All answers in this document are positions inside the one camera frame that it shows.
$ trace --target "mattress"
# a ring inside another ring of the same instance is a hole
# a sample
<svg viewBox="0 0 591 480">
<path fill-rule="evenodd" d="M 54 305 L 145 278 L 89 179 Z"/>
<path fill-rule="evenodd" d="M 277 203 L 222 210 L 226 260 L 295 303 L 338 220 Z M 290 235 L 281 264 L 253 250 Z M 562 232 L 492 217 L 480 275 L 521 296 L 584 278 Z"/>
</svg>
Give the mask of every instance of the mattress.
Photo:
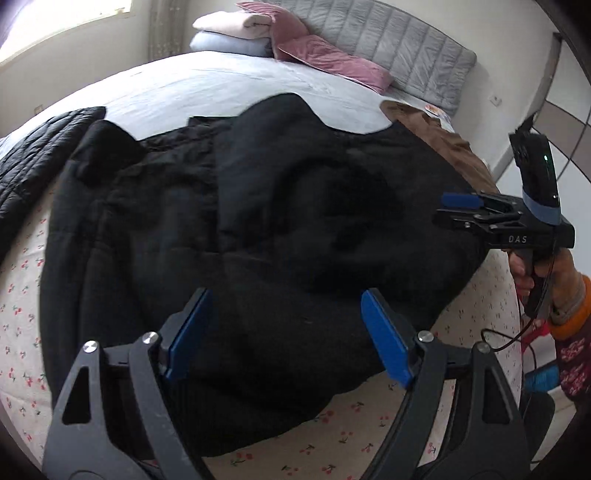
<svg viewBox="0 0 591 480">
<path fill-rule="evenodd" d="M 191 116 L 233 116 L 271 95 L 294 92 L 330 127 L 355 133 L 389 125 L 379 110 L 384 97 L 356 83 L 307 66 L 213 52 L 190 53 L 146 64 L 90 85 L 40 113 L 4 139 L 0 157 L 33 128 L 58 113 L 105 105 L 106 119 L 145 138 L 182 127 Z M 389 90 L 430 115 L 422 100 Z M 441 116 L 445 128 L 451 120 Z M 33 454 L 43 458 L 51 422 L 39 338 L 38 286 L 55 181 L 24 222 L 0 267 L 0 398 Z M 506 255 L 491 251 L 469 285 L 445 309 L 433 332 L 453 345 L 472 346 L 482 328 L 508 335 L 519 330 L 514 284 Z M 521 388 L 518 344 L 498 354 L 515 398 Z M 422 463 L 437 457 L 453 398 L 446 382 Z M 207 459 L 220 479 L 361 477 L 396 416 L 404 391 L 385 373 L 337 395 L 312 421 L 237 452 Z"/>
</svg>

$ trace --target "screw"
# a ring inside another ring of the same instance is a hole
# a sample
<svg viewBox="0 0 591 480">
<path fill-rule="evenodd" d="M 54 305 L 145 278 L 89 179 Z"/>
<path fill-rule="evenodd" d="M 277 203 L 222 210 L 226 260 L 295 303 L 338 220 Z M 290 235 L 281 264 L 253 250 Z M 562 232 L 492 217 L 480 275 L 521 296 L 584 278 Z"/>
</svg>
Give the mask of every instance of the screw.
<svg viewBox="0 0 591 480">
<path fill-rule="evenodd" d="M 435 337 L 431 332 L 429 332 L 429 330 L 421 330 L 417 334 L 417 337 L 418 341 L 422 343 L 431 343 L 433 340 L 435 340 Z"/>
<path fill-rule="evenodd" d="M 84 346 L 82 347 L 82 350 L 84 350 L 84 353 L 92 353 L 98 347 L 99 347 L 99 342 L 97 342 L 95 340 L 90 340 L 84 344 Z"/>
<path fill-rule="evenodd" d="M 480 353 L 490 353 L 491 352 L 491 346 L 485 342 L 478 342 L 478 344 L 476 345 L 476 348 L 478 348 L 478 351 Z"/>
<path fill-rule="evenodd" d="M 156 332 L 148 332 L 142 336 L 142 342 L 146 345 L 154 343 L 156 340 L 158 340 L 158 334 Z"/>
</svg>

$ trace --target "window sill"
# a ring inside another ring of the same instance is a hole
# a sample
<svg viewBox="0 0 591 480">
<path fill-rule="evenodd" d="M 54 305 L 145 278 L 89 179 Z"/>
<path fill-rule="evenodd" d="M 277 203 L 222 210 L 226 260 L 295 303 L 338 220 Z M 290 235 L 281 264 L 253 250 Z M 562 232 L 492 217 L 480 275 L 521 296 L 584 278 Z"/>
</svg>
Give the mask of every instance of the window sill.
<svg viewBox="0 0 591 480">
<path fill-rule="evenodd" d="M 30 45 L 27 45 L 26 47 L 22 48 L 18 52 L 13 53 L 8 58 L 5 58 L 4 60 L 0 61 L 0 73 L 3 70 L 5 70 L 7 67 L 9 67 L 13 61 L 18 60 L 19 58 L 26 56 L 27 54 L 33 52 L 34 50 L 36 50 L 39 47 L 39 45 L 42 45 L 43 42 L 45 42 L 46 40 L 49 40 L 50 38 L 57 37 L 58 35 L 69 35 L 70 33 L 78 32 L 78 31 L 84 30 L 86 28 L 93 27 L 94 25 L 112 22 L 112 21 L 116 21 L 116 20 L 122 20 L 124 18 L 130 18 L 130 17 L 135 17 L 133 5 L 131 7 L 131 11 L 129 11 L 129 12 L 111 15 L 109 17 L 95 18 L 94 20 L 86 21 L 84 23 L 81 23 L 80 25 L 75 25 L 74 27 L 64 28 L 62 30 L 58 30 L 58 31 L 53 32 L 49 35 L 46 35 L 45 37 L 41 37 L 38 40 L 35 40 Z"/>
</svg>

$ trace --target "hand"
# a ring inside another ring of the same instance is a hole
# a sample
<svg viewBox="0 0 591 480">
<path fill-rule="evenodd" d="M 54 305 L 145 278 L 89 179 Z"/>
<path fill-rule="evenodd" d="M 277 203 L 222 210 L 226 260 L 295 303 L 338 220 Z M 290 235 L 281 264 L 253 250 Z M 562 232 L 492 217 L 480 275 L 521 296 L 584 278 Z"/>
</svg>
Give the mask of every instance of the hand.
<svg viewBox="0 0 591 480">
<path fill-rule="evenodd" d="M 550 270 L 551 259 L 542 260 L 534 266 L 535 274 L 546 277 Z M 515 280 L 515 288 L 520 297 L 527 297 L 534 288 L 533 278 L 525 275 L 525 264 L 515 252 L 509 253 L 509 269 Z M 559 310 L 573 301 L 580 282 L 580 273 L 574 267 L 573 256 L 567 248 L 561 248 L 554 259 L 552 269 L 554 280 L 552 301 Z"/>
</svg>

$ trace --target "gray quilted headboard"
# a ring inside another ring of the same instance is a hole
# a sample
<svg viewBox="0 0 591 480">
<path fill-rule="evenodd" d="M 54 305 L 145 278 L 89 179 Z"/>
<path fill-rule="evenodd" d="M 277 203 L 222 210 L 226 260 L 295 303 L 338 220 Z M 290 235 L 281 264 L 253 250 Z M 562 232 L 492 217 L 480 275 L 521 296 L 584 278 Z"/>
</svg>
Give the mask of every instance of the gray quilted headboard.
<svg viewBox="0 0 591 480">
<path fill-rule="evenodd" d="M 374 0 L 265 0 L 311 33 L 388 69 L 394 86 L 454 115 L 476 54 L 431 25 Z"/>
</svg>

